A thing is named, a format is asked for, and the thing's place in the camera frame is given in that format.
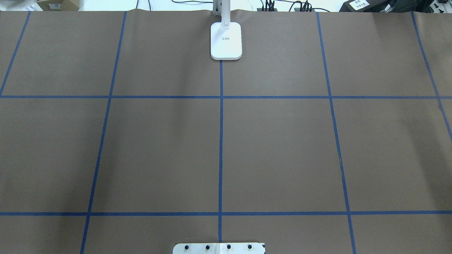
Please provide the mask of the brown cardboard box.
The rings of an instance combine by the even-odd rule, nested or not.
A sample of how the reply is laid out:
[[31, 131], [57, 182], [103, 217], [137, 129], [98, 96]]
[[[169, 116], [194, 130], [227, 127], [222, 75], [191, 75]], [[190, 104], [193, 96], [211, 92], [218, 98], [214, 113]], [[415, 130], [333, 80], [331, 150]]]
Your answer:
[[80, 0], [38, 0], [43, 11], [78, 11]]

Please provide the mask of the white desk lamp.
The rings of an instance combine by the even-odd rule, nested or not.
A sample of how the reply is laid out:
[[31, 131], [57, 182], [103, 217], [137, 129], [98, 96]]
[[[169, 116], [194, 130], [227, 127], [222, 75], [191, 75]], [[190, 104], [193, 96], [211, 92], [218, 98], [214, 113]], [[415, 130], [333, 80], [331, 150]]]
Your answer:
[[213, 16], [219, 22], [210, 26], [210, 56], [214, 60], [239, 60], [242, 57], [242, 27], [231, 21], [231, 1], [214, 0]]

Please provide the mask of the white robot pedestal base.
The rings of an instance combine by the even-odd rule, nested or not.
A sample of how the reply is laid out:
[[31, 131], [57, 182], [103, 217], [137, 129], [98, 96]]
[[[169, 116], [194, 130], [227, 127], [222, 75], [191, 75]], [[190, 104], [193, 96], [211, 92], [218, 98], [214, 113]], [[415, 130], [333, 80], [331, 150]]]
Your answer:
[[173, 254], [265, 254], [264, 243], [180, 243], [172, 250]]

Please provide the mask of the black labelled box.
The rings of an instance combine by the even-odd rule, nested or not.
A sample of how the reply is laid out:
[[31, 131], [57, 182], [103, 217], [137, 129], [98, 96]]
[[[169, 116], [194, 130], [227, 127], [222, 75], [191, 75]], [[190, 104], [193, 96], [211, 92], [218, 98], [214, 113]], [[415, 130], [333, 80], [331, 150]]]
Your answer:
[[339, 12], [371, 12], [387, 0], [348, 0], [342, 3]]

